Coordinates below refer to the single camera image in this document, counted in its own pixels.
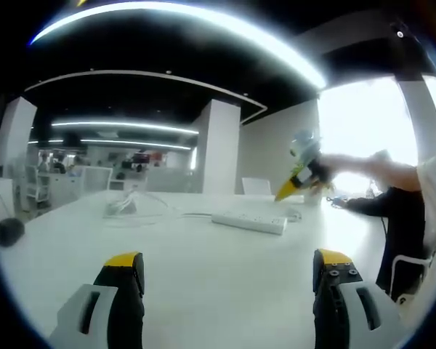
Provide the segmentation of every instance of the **sleeve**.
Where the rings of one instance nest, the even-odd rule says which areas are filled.
[[[387,217],[389,196],[383,193],[376,198],[351,198],[346,203],[350,211],[375,217]]]

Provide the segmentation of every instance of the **ceiling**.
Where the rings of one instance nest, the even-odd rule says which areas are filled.
[[[95,15],[50,33],[29,47],[23,46],[48,23],[82,9],[107,4],[87,0],[76,7],[76,2],[37,7],[29,21],[20,27],[18,39],[22,50],[17,54],[23,59],[15,67],[15,79],[7,80],[13,88],[5,90],[11,92],[7,95],[9,99],[23,95],[38,107],[31,135],[34,139],[58,135],[50,124],[61,118],[130,118],[187,126],[212,98],[241,106],[241,120],[261,110],[249,101],[212,88],[164,77],[131,75],[126,71],[178,76],[245,96],[267,107],[267,111],[254,120],[317,96],[317,89],[305,79],[255,46],[222,29],[168,13],[142,10]],[[246,18],[289,44],[294,43],[294,38],[340,16],[377,8],[376,1],[340,1],[323,6],[316,1],[286,4],[289,2],[182,3]],[[414,57],[414,66],[420,71],[430,71],[421,50],[410,43],[413,39],[404,39],[411,47],[407,53]],[[310,43],[305,46],[307,56],[322,70],[329,86],[353,76],[397,74],[404,65],[404,60],[397,58],[391,39],[384,35],[317,56],[309,53]],[[114,73],[119,70],[125,73]],[[111,73],[90,75],[100,71]],[[47,79],[80,72],[89,75],[28,89]],[[145,132],[124,132],[118,136],[151,138]],[[176,140],[172,135],[154,134],[152,137]]]

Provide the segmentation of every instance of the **person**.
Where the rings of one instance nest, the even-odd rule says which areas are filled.
[[[37,166],[37,170],[40,173],[47,173],[49,171],[49,164],[47,163],[47,159],[49,158],[49,156],[47,155],[47,153],[44,151],[41,155],[42,161],[41,163]]]
[[[371,159],[391,162],[387,151],[379,151]],[[335,204],[353,212],[388,219],[386,244],[376,284],[389,293],[394,258],[399,254],[424,258],[424,202],[420,191],[406,191],[381,181],[378,184],[383,193],[376,198],[351,198],[346,201],[338,200]],[[398,263],[391,298],[396,301],[400,295],[407,293],[422,272],[423,267],[420,265]]]
[[[346,155],[322,155],[320,157],[320,164],[327,167],[333,175],[340,172],[354,172],[379,180],[389,187],[403,191],[421,191],[425,205],[427,231],[436,233],[436,156],[417,167],[385,161],[375,157],[359,159]],[[319,185],[316,189],[320,190],[321,188],[322,185]],[[399,212],[398,214],[400,214],[400,211],[405,214],[404,206],[401,205],[396,207],[391,206],[389,209]],[[398,238],[401,239],[401,244],[407,244],[408,236],[405,231]],[[427,274],[427,279],[421,286],[426,291],[420,292],[421,298],[425,301],[417,302],[421,307],[417,306],[417,310],[414,310],[417,313],[424,313],[426,311],[424,307],[436,291],[436,246],[432,247],[432,251],[434,252],[433,263]]]
[[[60,171],[60,174],[64,175],[66,173],[66,168],[65,165],[63,165],[62,161],[65,158],[64,155],[58,155],[57,156],[57,162],[54,163],[53,168],[57,169],[58,171]]]

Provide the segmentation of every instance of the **white power strip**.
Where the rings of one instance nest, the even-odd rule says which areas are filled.
[[[287,226],[287,219],[285,217],[268,217],[234,212],[213,214],[211,216],[211,221],[218,224],[230,225],[232,227],[257,230],[263,233],[278,235],[283,235]]]

